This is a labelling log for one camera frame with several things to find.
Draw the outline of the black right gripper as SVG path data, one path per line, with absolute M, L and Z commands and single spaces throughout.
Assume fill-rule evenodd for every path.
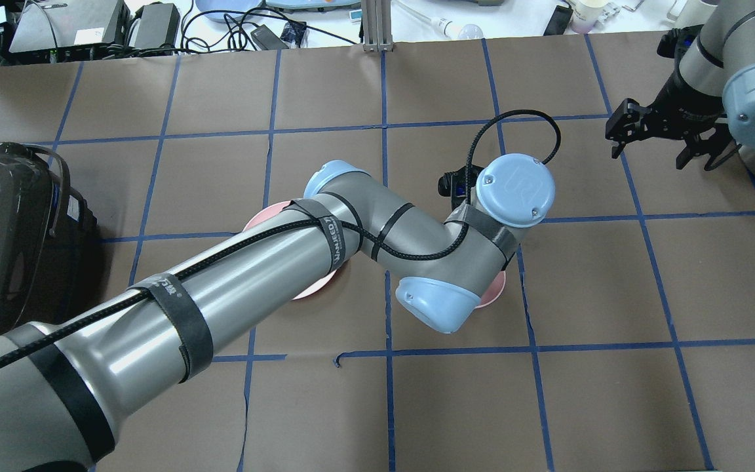
M 737 155 L 742 144 L 717 119 L 724 113 L 722 98 L 700 92 L 674 72 L 647 107 L 625 98 L 606 121 L 605 138 L 611 141 L 611 158 L 620 158 L 627 144 L 646 138 L 683 140 L 686 146 L 675 158 L 683 170 L 692 159 L 706 157 L 704 170 L 716 170 Z

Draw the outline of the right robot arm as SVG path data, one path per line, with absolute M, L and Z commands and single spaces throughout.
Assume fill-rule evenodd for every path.
M 647 106 L 627 98 L 606 122 L 612 158 L 648 138 L 683 141 L 684 169 L 707 156 L 715 170 L 742 148 L 755 149 L 755 1 L 721 1 L 704 24 L 672 29 L 658 54 L 674 69 Z

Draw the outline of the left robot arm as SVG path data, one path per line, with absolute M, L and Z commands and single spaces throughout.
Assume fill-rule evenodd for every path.
M 357 253 L 399 278 L 414 317 L 456 332 L 555 193 L 546 165 L 509 153 L 440 223 L 365 171 L 326 163 L 275 217 L 68 323 L 0 335 L 0 471 L 87 471 L 129 416 Z

